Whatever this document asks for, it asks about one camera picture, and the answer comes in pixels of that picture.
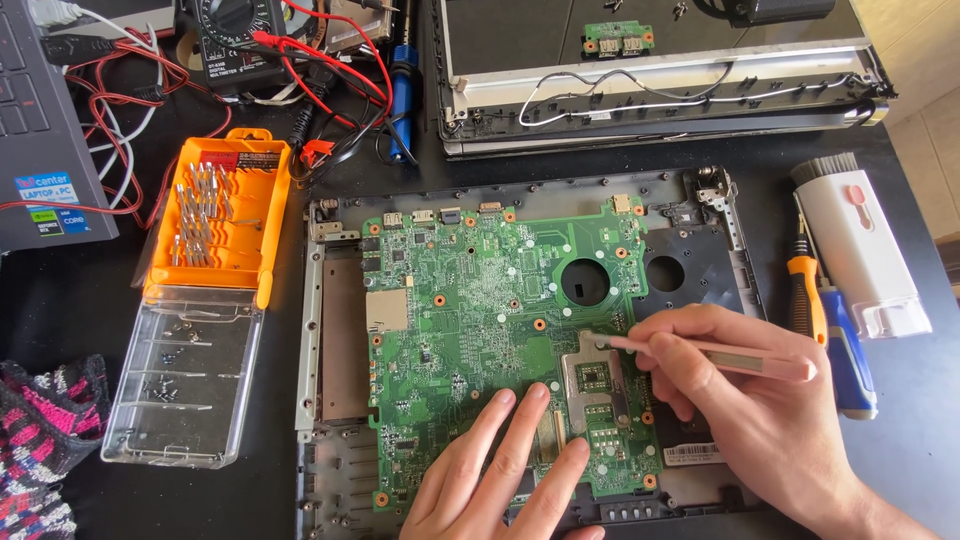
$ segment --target pink and black fabric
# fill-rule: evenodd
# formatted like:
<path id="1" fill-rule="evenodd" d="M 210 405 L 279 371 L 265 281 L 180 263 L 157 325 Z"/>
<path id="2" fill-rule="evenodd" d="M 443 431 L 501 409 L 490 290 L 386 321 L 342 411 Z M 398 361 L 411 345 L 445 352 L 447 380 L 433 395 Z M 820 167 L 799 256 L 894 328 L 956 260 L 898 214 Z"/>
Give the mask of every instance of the pink and black fabric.
<path id="1" fill-rule="evenodd" d="M 31 377 L 0 362 L 0 540 L 67 540 L 76 525 L 48 484 L 100 447 L 110 399 L 102 356 Z"/>

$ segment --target keyboard key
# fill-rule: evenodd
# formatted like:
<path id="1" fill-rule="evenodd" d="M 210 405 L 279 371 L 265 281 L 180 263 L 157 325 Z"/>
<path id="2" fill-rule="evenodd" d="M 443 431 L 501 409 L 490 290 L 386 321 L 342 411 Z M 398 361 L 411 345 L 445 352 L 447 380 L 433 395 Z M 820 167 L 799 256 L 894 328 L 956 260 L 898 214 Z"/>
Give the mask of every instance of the keyboard key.
<path id="1" fill-rule="evenodd" d="M 34 82 L 30 80 L 30 75 L 26 73 L 14 75 L 11 80 L 13 80 L 13 93 L 16 94 L 16 99 L 23 107 L 23 115 L 27 117 L 27 125 L 30 126 L 31 131 L 44 132 L 49 130 L 50 124 L 47 123 L 43 108 L 36 99 Z"/>
<path id="2" fill-rule="evenodd" d="M 10 79 L 6 77 L 0 77 L 0 103 L 5 101 L 13 101 L 13 88 L 10 86 Z"/>
<path id="3" fill-rule="evenodd" d="M 27 124 L 23 121 L 23 114 L 20 113 L 20 107 L 8 105 L 0 108 L 0 118 L 3 118 L 3 122 L 7 124 L 7 129 L 10 133 L 14 135 L 27 133 Z"/>
<path id="4" fill-rule="evenodd" d="M 16 38 L 13 37 L 10 21 L 4 13 L 0 13 L 0 63 L 8 71 L 27 67 L 27 64 L 23 63 L 23 57 L 20 56 L 20 49 L 16 45 Z"/>

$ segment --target intel core sticker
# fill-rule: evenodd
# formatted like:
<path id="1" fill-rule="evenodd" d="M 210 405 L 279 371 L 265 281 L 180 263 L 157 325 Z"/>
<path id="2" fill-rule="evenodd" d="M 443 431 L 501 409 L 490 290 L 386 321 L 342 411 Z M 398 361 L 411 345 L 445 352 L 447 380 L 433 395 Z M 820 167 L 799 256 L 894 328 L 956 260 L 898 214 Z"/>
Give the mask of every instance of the intel core sticker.
<path id="1" fill-rule="evenodd" d="M 52 173 L 15 178 L 16 188 L 24 201 L 39 203 L 59 203 L 78 205 L 80 199 L 73 191 L 70 176 L 66 173 Z M 86 216 L 81 210 L 56 209 L 44 205 L 29 205 L 27 211 L 34 220 L 40 236 L 86 233 L 90 228 Z"/>

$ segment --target pink slider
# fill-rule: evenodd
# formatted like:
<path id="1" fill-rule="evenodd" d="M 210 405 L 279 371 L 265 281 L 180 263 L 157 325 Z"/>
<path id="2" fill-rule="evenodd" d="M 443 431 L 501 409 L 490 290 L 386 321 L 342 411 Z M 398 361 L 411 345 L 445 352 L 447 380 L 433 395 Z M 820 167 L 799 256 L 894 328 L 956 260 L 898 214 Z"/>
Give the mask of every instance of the pink slider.
<path id="1" fill-rule="evenodd" d="M 616 349 L 633 349 L 650 356 L 650 345 L 642 341 L 632 341 L 626 337 L 617 335 L 600 335 L 592 337 L 597 343 L 607 344 Z M 802 356 L 789 356 L 792 359 L 777 358 L 776 353 L 772 351 L 763 351 L 761 349 L 750 349 L 748 347 L 736 347 L 734 345 L 724 345 L 722 343 L 711 343 L 708 341 L 698 341 L 695 339 L 686 340 L 690 345 L 700 349 L 705 356 L 717 366 L 721 371 L 733 373 L 743 373 L 757 377 L 766 377 L 768 379 L 789 380 L 793 382 L 807 382 L 817 375 L 817 367 L 809 359 Z M 743 356 L 747 359 L 759 360 L 758 369 L 730 365 L 724 362 L 724 358 L 716 357 L 710 353 L 720 355 Z"/>

